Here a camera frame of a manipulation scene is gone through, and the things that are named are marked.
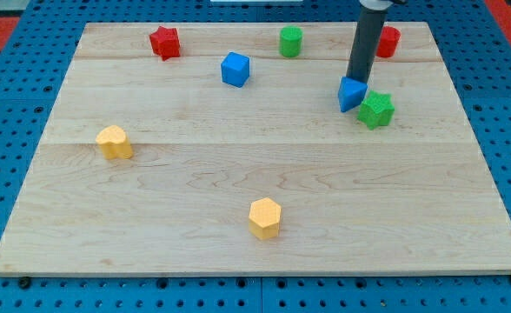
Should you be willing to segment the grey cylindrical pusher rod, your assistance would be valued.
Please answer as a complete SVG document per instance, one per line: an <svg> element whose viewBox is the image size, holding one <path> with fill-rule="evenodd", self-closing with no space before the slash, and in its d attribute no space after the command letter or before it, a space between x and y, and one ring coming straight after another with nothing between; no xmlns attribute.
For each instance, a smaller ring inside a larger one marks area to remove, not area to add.
<svg viewBox="0 0 511 313"><path fill-rule="evenodd" d="M375 60L390 0L360 0L361 10L356 25L346 76L367 83Z"/></svg>

